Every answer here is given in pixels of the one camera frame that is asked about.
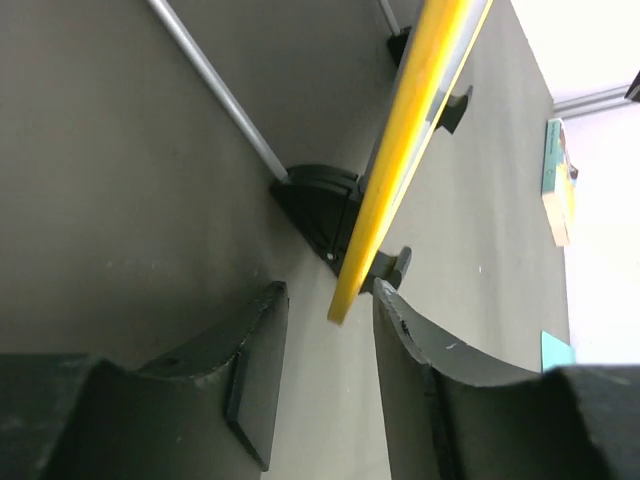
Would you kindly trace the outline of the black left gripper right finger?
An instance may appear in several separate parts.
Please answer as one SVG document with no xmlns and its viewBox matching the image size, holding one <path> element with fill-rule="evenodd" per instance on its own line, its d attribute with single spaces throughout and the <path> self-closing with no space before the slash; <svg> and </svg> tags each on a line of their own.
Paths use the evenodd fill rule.
<svg viewBox="0 0 640 480">
<path fill-rule="evenodd" d="M 383 280 L 373 327 L 394 478 L 638 477 L 637 366 L 514 366 L 420 315 Z"/>
</svg>

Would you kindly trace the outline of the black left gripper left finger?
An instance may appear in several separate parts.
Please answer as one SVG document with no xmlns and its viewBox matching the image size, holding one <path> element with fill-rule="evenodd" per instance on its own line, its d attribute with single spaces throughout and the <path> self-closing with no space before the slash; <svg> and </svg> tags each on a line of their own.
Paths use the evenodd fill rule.
<svg viewBox="0 0 640 480">
<path fill-rule="evenodd" d="M 87 354 L 1 358 L 5 479 L 257 479 L 270 465 L 287 286 L 138 369 Z"/>
</svg>

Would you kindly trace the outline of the yellow framed whiteboard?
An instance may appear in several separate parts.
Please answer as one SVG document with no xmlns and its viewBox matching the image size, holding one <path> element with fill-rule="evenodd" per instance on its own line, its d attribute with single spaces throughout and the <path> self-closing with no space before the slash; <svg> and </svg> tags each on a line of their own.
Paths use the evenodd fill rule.
<svg viewBox="0 0 640 480">
<path fill-rule="evenodd" d="M 327 313 L 337 325 L 364 285 L 491 6 L 426 1 L 421 8 Z"/>
</svg>

